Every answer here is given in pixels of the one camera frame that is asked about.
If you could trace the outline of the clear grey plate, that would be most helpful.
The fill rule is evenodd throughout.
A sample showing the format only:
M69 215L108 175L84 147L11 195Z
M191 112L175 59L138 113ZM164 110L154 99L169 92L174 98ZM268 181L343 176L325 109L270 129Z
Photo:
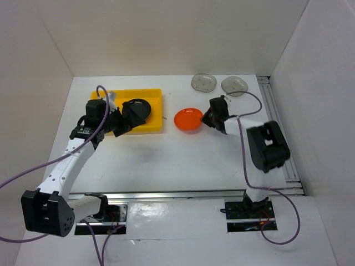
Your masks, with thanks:
M229 96L239 97L249 90L247 83L237 76L230 76L221 82L222 90Z
M202 93L210 93L215 90L216 86L217 80L210 74L198 73L191 79L191 87Z

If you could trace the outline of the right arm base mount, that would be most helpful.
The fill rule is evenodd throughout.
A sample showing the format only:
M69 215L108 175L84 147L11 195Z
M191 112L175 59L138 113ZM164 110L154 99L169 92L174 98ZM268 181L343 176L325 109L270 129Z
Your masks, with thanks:
M265 207L252 213L247 213L242 202L225 202L224 208L220 209L226 217L227 232L256 232L262 226L265 231L276 231L277 223L271 201Z

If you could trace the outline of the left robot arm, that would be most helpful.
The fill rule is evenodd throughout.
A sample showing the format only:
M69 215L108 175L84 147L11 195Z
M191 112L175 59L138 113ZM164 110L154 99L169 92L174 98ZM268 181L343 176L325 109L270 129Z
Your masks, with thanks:
M124 102L120 111L111 100L89 100L85 111L69 136L64 159L34 191L26 190L21 197L28 231L65 237L74 223L89 216L103 221L114 210L107 196L100 193L86 193L73 203L67 200L80 171L105 134L112 132L118 137L144 125L146 118L132 107L131 102Z

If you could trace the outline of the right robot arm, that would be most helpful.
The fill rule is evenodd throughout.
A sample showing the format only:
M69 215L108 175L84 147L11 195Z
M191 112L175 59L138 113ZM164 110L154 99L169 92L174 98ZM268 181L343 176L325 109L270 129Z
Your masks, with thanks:
M276 121L261 123L249 119L249 116L262 109L261 100L249 94L257 100L257 110L231 115L222 95L209 100L210 107L201 122L225 135L240 138L242 167L247 184L242 211L248 217L255 217L267 205L272 171L282 167L290 159L291 152Z

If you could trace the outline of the orange plate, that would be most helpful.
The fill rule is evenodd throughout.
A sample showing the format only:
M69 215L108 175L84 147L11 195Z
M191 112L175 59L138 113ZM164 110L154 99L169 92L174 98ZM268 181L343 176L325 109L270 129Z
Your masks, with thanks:
M176 113L174 124L184 132L198 130L201 126L203 113L197 108L185 108Z

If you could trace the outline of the black plate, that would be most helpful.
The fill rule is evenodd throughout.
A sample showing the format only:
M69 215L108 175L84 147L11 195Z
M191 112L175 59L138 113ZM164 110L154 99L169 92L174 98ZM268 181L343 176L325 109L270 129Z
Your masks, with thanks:
M128 108L130 108L131 111L135 112L139 117L141 117L145 121L147 121L151 115L151 105L148 101L144 99L136 98L124 102L122 109L122 115L124 117L128 116Z

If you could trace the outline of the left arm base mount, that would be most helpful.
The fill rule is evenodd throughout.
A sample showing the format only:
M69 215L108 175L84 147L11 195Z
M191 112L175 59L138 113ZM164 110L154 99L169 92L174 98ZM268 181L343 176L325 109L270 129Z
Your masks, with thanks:
M103 218L95 218L93 215L85 217L75 225L74 234L76 236L91 235L88 225L97 236L113 234L126 234L126 219L128 215L128 205L126 203L110 204L107 213Z

